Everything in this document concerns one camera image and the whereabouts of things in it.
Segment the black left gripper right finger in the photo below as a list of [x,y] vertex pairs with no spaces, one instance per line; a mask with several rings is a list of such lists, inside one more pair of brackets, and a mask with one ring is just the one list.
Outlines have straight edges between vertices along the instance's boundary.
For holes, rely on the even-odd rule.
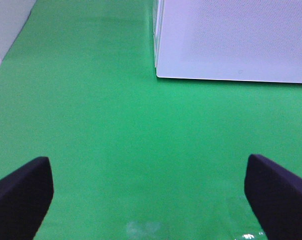
[[244,192],[266,237],[302,240],[302,178],[260,154],[248,158]]

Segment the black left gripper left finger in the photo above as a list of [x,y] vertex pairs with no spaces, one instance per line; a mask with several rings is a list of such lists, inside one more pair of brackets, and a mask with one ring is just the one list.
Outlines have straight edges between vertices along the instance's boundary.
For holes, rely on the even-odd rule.
[[0,179],[0,240],[32,240],[53,199],[49,158],[37,157]]

